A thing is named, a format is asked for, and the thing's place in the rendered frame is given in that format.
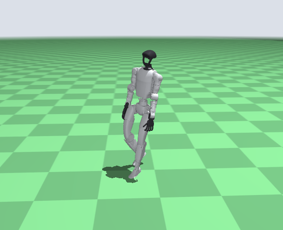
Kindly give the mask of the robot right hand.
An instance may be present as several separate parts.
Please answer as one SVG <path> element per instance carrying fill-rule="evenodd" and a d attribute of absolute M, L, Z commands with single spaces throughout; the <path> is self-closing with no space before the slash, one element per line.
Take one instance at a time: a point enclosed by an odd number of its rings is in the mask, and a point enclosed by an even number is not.
<path fill-rule="evenodd" d="M 125 113 L 126 113 L 126 110 L 127 110 L 127 108 L 128 108 L 128 105 L 129 105 L 129 103 L 126 102 L 125 107 L 124 107 L 123 112 L 122 112 L 122 118 L 123 118 L 123 119 L 124 119 L 124 117 L 125 117 Z M 125 119 L 124 119 L 124 120 L 125 120 Z"/>

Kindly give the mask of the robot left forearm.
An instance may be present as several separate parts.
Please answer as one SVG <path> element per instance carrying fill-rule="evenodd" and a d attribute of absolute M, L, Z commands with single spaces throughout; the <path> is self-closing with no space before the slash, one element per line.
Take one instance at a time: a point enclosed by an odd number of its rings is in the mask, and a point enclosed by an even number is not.
<path fill-rule="evenodd" d="M 157 98 L 158 101 L 158 98 Z M 154 118 L 155 117 L 155 112 L 156 112 L 156 105 L 157 105 L 157 101 L 151 101 L 150 102 L 150 109 L 149 109 L 149 113 L 151 114 L 150 118 Z"/>

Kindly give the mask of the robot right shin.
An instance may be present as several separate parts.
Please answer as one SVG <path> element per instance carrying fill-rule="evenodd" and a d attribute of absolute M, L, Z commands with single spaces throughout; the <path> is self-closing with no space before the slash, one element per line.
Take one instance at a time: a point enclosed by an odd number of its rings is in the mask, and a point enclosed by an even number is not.
<path fill-rule="evenodd" d="M 124 139 L 125 140 L 125 139 Z M 125 142 L 128 144 L 128 146 L 136 153 L 136 148 L 137 148 L 137 141 L 136 139 L 133 139 L 133 141 L 127 141 Z"/>

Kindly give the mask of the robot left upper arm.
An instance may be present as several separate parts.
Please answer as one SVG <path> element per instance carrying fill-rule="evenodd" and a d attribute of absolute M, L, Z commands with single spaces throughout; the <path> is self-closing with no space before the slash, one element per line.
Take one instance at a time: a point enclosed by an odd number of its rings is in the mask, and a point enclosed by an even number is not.
<path fill-rule="evenodd" d="M 153 73 L 153 80 L 154 80 L 154 83 L 153 83 L 153 93 L 151 93 L 150 98 L 151 98 L 151 100 L 156 100 L 157 101 L 158 91 L 160 89 L 160 85 L 161 85 L 161 82 L 163 80 L 163 77 L 162 77 L 162 75 L 154 72 Z"/>

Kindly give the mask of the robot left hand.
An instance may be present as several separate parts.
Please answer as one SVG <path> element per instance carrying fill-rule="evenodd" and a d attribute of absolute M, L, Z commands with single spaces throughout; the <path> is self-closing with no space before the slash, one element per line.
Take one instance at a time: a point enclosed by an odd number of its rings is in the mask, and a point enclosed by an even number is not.
<path fill-rule="evenodd" d="M 148 121 L 147 121 L 147 123 L 143 126 L 143 127 L 145 127 L 146 125 L 147 125 L 147 127 L 146 127 L 146 129 L 144 130 L 144 131 L 153 131 L 153 126 L 154 126 L 154 122 L 153 122 L 153 120 L 154 120 L 154 118 L 150 118 L 150 116 L 151 116 L 151 114 L 149 113 L 149 116 L 148 116 Z"/>

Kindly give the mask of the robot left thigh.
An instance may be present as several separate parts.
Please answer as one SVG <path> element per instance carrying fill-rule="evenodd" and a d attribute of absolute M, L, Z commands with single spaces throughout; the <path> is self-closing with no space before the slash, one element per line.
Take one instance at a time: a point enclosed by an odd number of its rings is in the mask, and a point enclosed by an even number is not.
<path fill-rule="evenodd" d="M 142 118 L 141 118 L 141 121 L 140 121 L 137 146 L 141 145 L 141 147 L 142 147 L 145 143 L 145 139 L 146 139 L 148 132 L 144 131 L 146 129 L 147 125 L 145 127 L 143 127 L 143 126 L 149 120 L 148 116 L 149 116 L 149 110 L 146 110 L 145 113 L 143 114 Z"/>

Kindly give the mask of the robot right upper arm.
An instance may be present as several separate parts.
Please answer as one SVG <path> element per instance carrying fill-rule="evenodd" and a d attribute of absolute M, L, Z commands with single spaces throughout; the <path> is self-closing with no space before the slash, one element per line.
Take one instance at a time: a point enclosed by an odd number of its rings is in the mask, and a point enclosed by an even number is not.
<path fill-rule="evenodd" d="M 137 69 L 138 68 L 133 68 L 132 69 L 131 84 L 129 84 L 128 87 L 127 87 L 128 90 L 130 90 L 131 92 L 135 90 Z"/>

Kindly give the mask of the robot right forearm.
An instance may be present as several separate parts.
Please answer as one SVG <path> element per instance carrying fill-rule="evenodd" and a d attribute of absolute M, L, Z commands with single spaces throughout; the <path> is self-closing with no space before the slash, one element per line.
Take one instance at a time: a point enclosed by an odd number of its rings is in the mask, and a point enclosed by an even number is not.
<path fill-rule="evenodd" d="M 127 95 L 127 99 L 126 99 L 126 102 L 128 102 L 129 103 L 129 105 L 128 106 L 130 106 L 131 105 L 131 101 L 132 101 L 132 98 L 133 98 L 133 94 L 134 94 L 134 92 L 132 91 L 130 91 L 130 90 L 128 90 L 128 95 Z M 125 102 L 125 103 L 126 103 Z"/>

